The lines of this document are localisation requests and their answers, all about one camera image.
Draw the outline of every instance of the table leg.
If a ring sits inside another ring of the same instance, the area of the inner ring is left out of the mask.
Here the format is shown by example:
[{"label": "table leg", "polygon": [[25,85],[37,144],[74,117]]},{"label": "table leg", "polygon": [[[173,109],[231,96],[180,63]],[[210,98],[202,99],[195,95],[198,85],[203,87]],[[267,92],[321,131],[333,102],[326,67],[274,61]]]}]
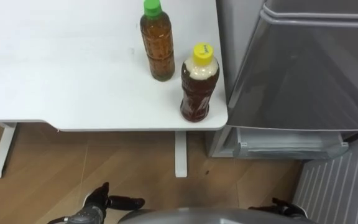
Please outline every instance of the table leg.
[{"label": "table leg", "polygon": [[11,146],[12,138],[15,133],[16,123],[0,123],[0,126],[4,128],[2,137],[0,140],[0,178],[4,171],[5,161],[9,148]]},{"label": "table leg", "polygon": [[187,177],[186,131],[175,131],[175,175]]}]

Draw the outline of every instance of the bottle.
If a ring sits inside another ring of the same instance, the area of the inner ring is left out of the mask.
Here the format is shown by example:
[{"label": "bottle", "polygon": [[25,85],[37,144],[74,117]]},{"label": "bottle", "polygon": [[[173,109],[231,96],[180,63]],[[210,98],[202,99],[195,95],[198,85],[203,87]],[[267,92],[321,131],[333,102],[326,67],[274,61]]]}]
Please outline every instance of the bottle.
[{"label": "bottle", "polygon": [[175,72],[172,26],[160,0],[144,1],[140,30],[153,77],[161,82],[169,80]]},{"label": "bottle", "polygon": [[203,120],[209,111],[209,99],[219,78],[219,64],[213,48],[207,43],[196,44],[193,55],[181,67],[183,100],[180,112],[191,122]]}]

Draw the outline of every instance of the white table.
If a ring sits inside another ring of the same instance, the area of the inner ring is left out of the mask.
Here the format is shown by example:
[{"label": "white table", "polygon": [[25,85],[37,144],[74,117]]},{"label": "white table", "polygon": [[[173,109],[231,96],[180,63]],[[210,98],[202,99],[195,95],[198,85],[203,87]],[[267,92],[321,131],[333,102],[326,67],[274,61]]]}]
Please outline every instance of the white table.
[{"label": "white table", "polygon": [[180,69],[197,42],[221,64],[215,0],[162,0],[171,18],[176,72],[150,74],[139,21],[142,0],[0,0],[0,177],[16,123],[61,131],[176,131],[176,175],[185,177],[185,131],[227,121],[223,70],[208,117],[182,118]]}]

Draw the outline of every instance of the robotic arm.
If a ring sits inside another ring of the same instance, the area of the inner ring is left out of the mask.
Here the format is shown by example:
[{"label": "robotic arm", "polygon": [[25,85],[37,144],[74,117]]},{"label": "robotic arm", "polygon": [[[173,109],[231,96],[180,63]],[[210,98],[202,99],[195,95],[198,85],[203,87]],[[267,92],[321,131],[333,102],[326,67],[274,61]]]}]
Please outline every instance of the robotic arm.
[{"label": "robotic arm", "polygon": [[133,211],[142,208],[145,204],[142,198],[109,196],[108,193],[109,183],[106,182],[86,197],[83,208],[75,215],[57,218],[48,224],[103,224],[107,208]]}]

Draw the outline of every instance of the refrigerator door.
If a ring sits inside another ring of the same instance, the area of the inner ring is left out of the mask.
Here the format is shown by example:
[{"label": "refrigerator door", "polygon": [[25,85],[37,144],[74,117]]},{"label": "refrigerator door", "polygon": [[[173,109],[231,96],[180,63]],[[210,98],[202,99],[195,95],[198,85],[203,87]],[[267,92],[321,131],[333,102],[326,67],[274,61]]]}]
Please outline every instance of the refrigerator door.
[{"label": "refrigerator door", "polygon": [[260,16],[227,124],[358,130],[358,22]]},{"label": "refrigerator door", "polygon": [[333,14],[339,17],[358,15],[358,0],[267,0],[265,6],[277,16],[283,17],[304,17],[310,14]]}]

